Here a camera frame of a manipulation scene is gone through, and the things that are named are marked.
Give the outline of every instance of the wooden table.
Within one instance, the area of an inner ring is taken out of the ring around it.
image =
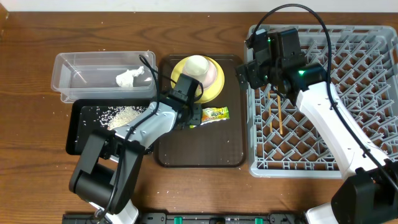
[[[12,12],[0,41],[0,222],[60,223],[92,212],[69,192],[78,160],[65,152],[72,105],[50,88],[61,52],[151,50],[235,54],[264,13]],[[321,13],[326,24],[385,25],[398,14]],[[277,13],[268,24],[317,24],[307,13]],[[165,169],[146,156],[133,203],[170,213],[304,211],[329,202],[341,180],[259,179],[240,169]]]

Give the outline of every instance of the yellow plate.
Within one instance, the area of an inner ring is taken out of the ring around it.
[[[221,66],[212,58],[206,57],[204,56],[207,60],[211,61],[214,66],[217,69],[217,78],[214,81],[214,83],[205,90],[205,92],[203,93],[203,96],[196,101],[196,103],[207,103],[211,100],[214,100],[214,98],[216,98],[219,93],[221,93],[221,91],[223,90],[224,87],[224,72],[223,69],[221,68]],[[184,59],[182,59],[173,69],[172,72],[172,80],[177,81],[180,74],[182,73],[182,69],[184,68],[185,62],[188,60],[189,57],[186,57]]]

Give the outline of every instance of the green clip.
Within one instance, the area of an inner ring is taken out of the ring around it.
[[[264,221],[262,220],[262,218],[255,218],[254,219],[254,224],[263,224]]]
[[[182,217],[174,217],[174,224],[182,224]]]

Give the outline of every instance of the dark rectangular tray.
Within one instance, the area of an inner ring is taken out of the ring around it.
[[[160,72],[170,77],[174,66],[188,56],[169,55],[161,61]],[[240,90],[234,69],[242,61],[235,55],[206,56],[220,64],[225,83],[222,92],[202,107],[227,106],[230,119],[160,137],[155,158],[164,167],[237,167],[246,158],[246,92]],[[162,89],[168,88],[170,82],[163,80]]]
[[[109,106],[148,107],[149,103],[150,99],[76,100],[73,103],[70,116],[66,146],[67,153],[69,155],[81,154],[90,133],[94,129],[101,128],[101,124],[98,122],[99,115],[103,110],[107,110]]]

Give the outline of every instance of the crumpled white tissue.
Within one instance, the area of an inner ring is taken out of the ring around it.
[[[138,69],[127,70],[126,72],[116,77],[116,83],[120,87],[129,88],[132,87],[134,77],[142,75],[144,73],[144,66],[140,66]]]

